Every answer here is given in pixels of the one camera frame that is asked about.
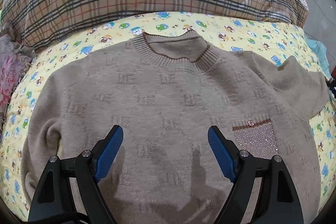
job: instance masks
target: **blue gripper pad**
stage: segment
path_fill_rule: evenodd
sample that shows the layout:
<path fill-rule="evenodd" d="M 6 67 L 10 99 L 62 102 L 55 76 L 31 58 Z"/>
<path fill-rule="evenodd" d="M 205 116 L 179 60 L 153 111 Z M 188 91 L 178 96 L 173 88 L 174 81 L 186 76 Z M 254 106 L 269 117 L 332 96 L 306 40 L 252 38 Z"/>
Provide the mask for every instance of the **blue gripper pad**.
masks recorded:
<path fill-rule="evenodd" d="M 208 141 L 224 177 L 235 183 L 237 175 L 234 171 L 233 160 L 212 128 L 208 130 Z"/>
<path fill-rule="evenodd" d="M 121 143 L 123 142 L 123 139 L 123 129 L 122 127 L 118 127 L 97 160 L 97 169 L 93 176 L 96 183 L 100 182 L 102 178 L 107 176 L 114 158 L 116 157 L 116 154 L 121 146 Z"/>

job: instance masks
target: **yellow bed sheet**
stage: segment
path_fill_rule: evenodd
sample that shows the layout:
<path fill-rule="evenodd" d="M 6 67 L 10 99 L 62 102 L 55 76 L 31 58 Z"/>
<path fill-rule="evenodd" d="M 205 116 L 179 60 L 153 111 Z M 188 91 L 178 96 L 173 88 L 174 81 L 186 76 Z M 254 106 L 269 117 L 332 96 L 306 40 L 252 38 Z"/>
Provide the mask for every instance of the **yellow bed sheet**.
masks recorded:
<path fill-rule="evenodd" d="M 29 119 L 44 83 L 51 73 L 90 51 L 128 40 L 146 31 L 178 36 L 194 29 L 209 43 L 227 50 L 254 51 L 276 65 L 294 55 L 307 70 L 322 71 L 316 55 L 305 43 L 303 30 L 285 23 L 267 23 L 184 12 L 158 12 L 117 20 L 79 32 L 42 52 L 15 90 L 6 114 L 0 146 L 0 195 L 20 218 L 27 219 L 29 207 L 22 192 L 20 169 L 22 147 Z M 332 100 L 310 120 L 320 161 L 320 209 L 335 187 L 334 150 L 336 128 Z"/>

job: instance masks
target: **ribbed collar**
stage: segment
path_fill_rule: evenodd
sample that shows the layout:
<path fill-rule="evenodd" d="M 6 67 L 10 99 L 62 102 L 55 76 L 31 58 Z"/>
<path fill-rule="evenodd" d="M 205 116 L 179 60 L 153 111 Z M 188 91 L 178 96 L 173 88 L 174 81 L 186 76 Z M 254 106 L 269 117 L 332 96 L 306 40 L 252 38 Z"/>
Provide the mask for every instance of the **ribbed collar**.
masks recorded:
<path fill-rule="evenodd" d="M 195 60 L 190 61 L 187 57 L 171 58 L 165 54 L 157 53 L 153 50 L 147 40 L 151 42 L 174 42 L 182 39 L 198 38 L 204 40 L 197 32 L 188 31 L 178 37 L 164 37 L 152 35 L 146 32 L 132 39 L 135 49 L 152 64 L 166 70 L 187 70 L 193 73 L 206 73 L 219 59 L 219 53 L 213 46 L 207 45 L 204 52 Z"/>

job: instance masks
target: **wrinkled sleeve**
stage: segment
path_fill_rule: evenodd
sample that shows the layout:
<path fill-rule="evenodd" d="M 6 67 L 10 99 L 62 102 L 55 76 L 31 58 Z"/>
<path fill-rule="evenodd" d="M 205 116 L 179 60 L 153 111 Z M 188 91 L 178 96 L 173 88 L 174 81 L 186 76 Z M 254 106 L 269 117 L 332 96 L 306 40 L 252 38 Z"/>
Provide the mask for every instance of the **wrinkled sleeve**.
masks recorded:
<path fill-rule="evenodd" d="M 321 72 L 306 71 L 290 56 L 276 66 L 253 53 L 254 69 L 300 117 L 310 119 L 323 109 L 329 100 L 329 88 Z"/>
<path fill-rule="evenodd" d="M 48 159 L 57 154 L 61 108 L 61 90 L 58 89 L 51 75 L 37 99 L 22 149 L 21 180 L 29 204 Z"/>

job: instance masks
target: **light blue fabric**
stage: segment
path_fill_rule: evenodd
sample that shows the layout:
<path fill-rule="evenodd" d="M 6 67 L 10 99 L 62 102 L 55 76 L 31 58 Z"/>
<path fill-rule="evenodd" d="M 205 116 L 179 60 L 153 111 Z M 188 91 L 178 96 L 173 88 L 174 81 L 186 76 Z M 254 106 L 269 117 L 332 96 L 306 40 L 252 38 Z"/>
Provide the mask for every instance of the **light blue fabric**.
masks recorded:
<path fill-rule="evenodd" d="M 325 73 L 325 75 L 327 75 L 327 77 L 329 77 L 328 79 L 330 79 L 331 74 L 329 71 L 329 62 L 328 62 L 327 55 L 326 55 L 327 48 L 320 41 L 308 39 L 307 37 L 305 37 L 305 39 L 306 39 L 306 43 L 308 47 L 311 48 L 311 50 L 316 54 L 317 58 L 319 59 L 320 66 L 323 72 Z"/>

